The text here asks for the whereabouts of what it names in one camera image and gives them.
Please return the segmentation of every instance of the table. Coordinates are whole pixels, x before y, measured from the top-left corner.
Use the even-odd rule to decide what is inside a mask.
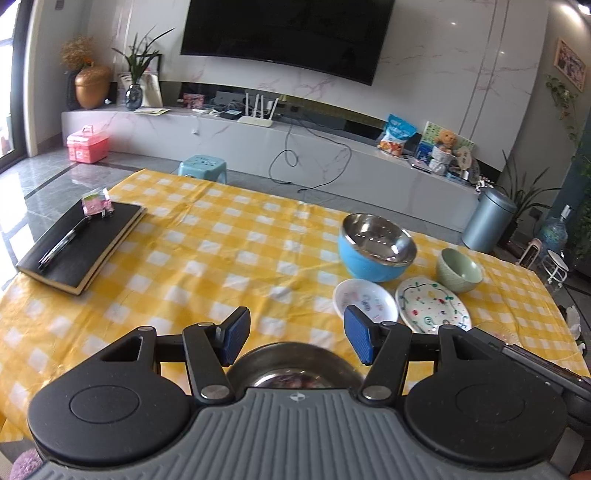
[[[334,287],[350,277],[337,253],[345,213],[208,181],[140,171],[111,190],[147,215],[88,291],[73,297],[23,274],[0,300],[0,441],[27,432],[30,399],[51,380],[140,325],[159,334],[221,322],[238,306],[252,315],[242,350],[290,340],[313,343],[366,372],[333,310]],[[433,278],[441,249],[453,245],[413,233],[418,255],[402,278]],[[589,375],[560,312],[531,271],[459,248],[485,280],[460,297],[473,325],[500,328],[548,360]],[[394,291],[400,280],[387,283]],[[406,390],[432,373],[409,367]],[[188,392],[184,365],[163,374]]]

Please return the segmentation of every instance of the black tv screen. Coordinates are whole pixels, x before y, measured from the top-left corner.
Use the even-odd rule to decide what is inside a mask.
[[[394,0],[192,0],[182,55],[284,63],[371,85]]]

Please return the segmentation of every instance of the box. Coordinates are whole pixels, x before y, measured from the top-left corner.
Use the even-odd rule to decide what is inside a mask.
[[[68,136],[66,145],[71,161],[96,163],[109,154],[109,135],[95,132],[92,125]]]
[[[205,103],[205,95],[199,93],[184,93],[183,106],[185,108],[201,108]]]

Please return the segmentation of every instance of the pink toolbox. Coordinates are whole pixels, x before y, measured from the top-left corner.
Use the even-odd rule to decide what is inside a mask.
[[[72,161],[95,163],[109,154],[109,135],[95,132],[92,125],[85,125],[79,132],[69,135],[66,144]]]

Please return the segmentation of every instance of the white plate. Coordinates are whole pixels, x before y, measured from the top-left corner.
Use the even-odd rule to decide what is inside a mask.
[[[437,334],[440,325],[472,328],[468,309],[457,295],[427,277],[403,280],[396,289],[400,318],[415,333]]]
[[[398,308],[392,296],[379,285],[360,278],[339,283],[333,292],[333,305],[341,318],[345,308],[355,305],[374,323],[398,319]]]

